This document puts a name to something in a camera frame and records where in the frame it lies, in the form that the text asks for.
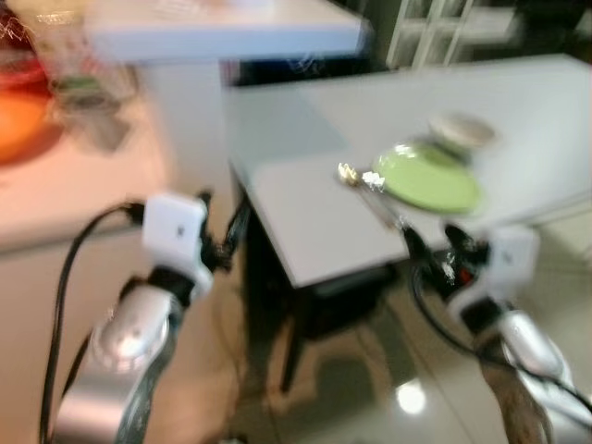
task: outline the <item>metal spoon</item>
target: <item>metal spoon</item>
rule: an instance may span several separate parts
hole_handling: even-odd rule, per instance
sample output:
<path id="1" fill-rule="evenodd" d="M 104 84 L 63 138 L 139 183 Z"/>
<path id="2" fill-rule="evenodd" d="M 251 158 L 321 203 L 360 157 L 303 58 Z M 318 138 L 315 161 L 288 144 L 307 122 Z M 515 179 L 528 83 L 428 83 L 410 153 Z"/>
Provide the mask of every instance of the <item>metal spoon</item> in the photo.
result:
<path id="1" fill-rule="evenodd" d="M 339 180 L 345 185 L 362 191 L 362 196 L 375 214 L 388 228 L 402 231 L 409 224 L 396 210 L 385 203 L 384 178 L 374 171 L 360 174 L 352 166 L 340 163 L 337 168 Z"/>

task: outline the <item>tiled floor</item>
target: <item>tiled floor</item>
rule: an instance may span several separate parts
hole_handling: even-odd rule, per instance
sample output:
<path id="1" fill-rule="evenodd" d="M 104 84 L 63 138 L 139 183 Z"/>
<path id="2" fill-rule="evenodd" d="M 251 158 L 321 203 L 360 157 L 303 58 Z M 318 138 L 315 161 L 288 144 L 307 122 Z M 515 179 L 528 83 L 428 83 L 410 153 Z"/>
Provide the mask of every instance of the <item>tiled floor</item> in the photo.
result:
<path id="1" fill-rule="evenodd" d="M 553 248 L 519 303 L 558 343 L 576 385 L 590 395 L 592 275 L 579 253 Z M 236 356 L 243 354 L 239 300 L 226 300 L 220 313 L 225 348 Z M 507 442 L 498 405 L 476 363 L 436 337 L 402 285 L 368 323 L 308 345 L 293 388 L 284 396 L 278 385 L 287 333 L 284 326 L 263 347 L 262 356 L 269 354 L 264 361 L 252 359 L 250 367 L 240 363 L 240 396 L 229 363 L 202 379 L 194 397 L 188 396 L 188 385 L 179 386 L 176 397 L 162 394 L 166 399 L 157 403 L 158 419 L 147 442 L 166 437 L 172 444 L 205 443 L 227 432 L 246 434 L 252 444 Z M 197 398 L 208 407 L 191 407 Z"/>

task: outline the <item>spoon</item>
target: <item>spoon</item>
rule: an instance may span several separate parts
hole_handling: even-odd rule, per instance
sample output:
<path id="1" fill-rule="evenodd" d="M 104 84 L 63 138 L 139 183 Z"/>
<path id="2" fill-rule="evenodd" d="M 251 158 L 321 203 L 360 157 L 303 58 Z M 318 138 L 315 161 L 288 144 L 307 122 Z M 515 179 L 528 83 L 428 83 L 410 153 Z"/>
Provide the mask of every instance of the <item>spoon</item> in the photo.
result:
<path id="1" fill-rule="evenodd" d="M 385 179 L 379 174 L 374 171 L 365 171 L 360 174 L 352 166 L 342 163 L 338 165 L 337 171 L 341 183 L 365 191 L 364 199 L 388 228 L 402 231 L 408 227 L 404 217 L 383 201 Z"/>

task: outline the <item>orange bowl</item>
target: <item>orange bowl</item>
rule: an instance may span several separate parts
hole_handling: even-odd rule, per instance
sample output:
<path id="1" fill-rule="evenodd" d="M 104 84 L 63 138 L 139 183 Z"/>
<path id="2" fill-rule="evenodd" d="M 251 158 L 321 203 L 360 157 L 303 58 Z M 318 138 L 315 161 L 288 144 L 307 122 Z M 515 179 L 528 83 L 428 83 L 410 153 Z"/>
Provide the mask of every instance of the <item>orange bowl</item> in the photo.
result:
<path id="1" fill-rule="evenodd" d="M 31 141 L 43 130 L 47 101 L 0 92 L 0 162 L 31 148 Z"/>

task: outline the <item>green plate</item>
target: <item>green plate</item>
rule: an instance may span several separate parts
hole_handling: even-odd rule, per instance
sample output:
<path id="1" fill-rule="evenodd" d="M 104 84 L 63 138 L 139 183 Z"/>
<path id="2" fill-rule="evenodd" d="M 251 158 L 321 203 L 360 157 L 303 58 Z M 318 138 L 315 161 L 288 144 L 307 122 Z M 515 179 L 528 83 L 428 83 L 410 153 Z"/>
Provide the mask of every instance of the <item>green plate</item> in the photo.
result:
<path id="1" fill-rule="evenodd" d="M 467 213 L 478 205 L 479 185 L 459 161 L 426 142 L 395 146 L 373 164 L 385 190 L 403 201 L 443 213 Z"/>

